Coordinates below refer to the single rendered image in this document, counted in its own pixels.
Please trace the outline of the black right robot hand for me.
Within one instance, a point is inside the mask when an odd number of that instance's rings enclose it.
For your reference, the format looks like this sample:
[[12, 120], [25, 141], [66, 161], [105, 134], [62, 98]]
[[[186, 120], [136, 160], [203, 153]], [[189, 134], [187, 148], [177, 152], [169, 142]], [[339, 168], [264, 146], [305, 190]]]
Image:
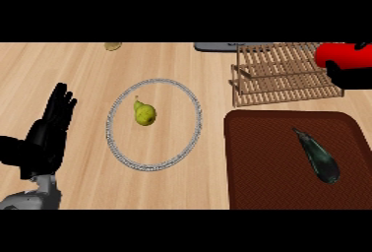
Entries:
[[[372, 42], [355, 42], [354, 49], [358, 50]], [[344, 90], [372, 90], [372, 68], [341, 70], [330, 61], [324, 63], [326, 75], [330, 82]]]

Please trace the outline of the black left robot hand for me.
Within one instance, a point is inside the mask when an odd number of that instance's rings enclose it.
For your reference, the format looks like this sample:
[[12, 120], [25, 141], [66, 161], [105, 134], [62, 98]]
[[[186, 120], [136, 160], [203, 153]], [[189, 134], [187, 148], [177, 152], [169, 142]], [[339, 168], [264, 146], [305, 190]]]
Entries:
[[26, 139], [0, 136], [0, 162], [20, 168], [23, 180], [54, 174], [60, 167], [75, 103], [76, 99], [66, 90], [66, 84], [57, 83], [43, 118], [34, 122]]

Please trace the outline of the red can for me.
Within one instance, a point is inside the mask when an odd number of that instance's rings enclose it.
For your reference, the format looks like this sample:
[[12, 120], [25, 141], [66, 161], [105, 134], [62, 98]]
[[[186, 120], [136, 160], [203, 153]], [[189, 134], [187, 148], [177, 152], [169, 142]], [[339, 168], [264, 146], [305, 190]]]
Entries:
[[367, 43], [358, 50], [353, 43], [323, 43], [314, 52], [314, 61], [319, 67], [330, 61], [341, 70], [372, 68], [372, 44]]

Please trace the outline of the wooden tiered shelf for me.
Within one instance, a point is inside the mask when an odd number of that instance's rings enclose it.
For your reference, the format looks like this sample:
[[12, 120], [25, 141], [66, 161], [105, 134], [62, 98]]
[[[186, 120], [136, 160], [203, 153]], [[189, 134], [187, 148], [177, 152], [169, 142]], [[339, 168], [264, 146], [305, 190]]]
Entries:
[[316, 64], [319, 42], [236, 46], [231, 64], [231, 106], [344, 97], [326, 69]]

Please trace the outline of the brown woven tray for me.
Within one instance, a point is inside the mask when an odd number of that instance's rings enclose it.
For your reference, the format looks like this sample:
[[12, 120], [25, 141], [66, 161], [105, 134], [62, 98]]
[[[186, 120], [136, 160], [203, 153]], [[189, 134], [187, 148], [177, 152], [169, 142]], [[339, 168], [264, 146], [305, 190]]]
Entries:
[[[295, 132], [320, 143], [339, 167], [323, 183]], [[372, 149], [355, 120], [342, 112], [233, 110], [224, 119], [233, 209], [372, 210]]]

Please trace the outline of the green pear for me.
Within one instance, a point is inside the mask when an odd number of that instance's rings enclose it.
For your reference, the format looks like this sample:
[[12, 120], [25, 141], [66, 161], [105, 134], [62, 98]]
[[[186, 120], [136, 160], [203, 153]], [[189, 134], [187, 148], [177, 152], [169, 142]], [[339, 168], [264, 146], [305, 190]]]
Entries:
[[155, 108], [152, 105], [141, 103], [138, 100], [134, 102], [136, 122], [140, 126], [149, 126], [156, 117]]

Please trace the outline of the dark green eggplant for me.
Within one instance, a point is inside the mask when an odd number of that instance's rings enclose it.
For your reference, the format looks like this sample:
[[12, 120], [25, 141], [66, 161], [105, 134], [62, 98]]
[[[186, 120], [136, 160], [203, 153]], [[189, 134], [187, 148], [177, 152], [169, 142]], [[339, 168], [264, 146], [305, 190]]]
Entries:
[[333, 157], [308, 133], [299, 131], [296, 128], [293, 128], [293, 132], [298, 136], [299, 144], [319, 180], [326, 184], [333, 184], [339, 179], [339, 168]]

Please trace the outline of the grey flat appliance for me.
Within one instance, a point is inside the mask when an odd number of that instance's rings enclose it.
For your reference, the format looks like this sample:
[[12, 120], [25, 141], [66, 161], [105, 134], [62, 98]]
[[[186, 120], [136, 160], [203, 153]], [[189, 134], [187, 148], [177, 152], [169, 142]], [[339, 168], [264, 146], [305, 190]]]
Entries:
[[236, 52], [239, 46], [271, 45], [271, 42], [195, 42], [193, 47], [200, 52]]

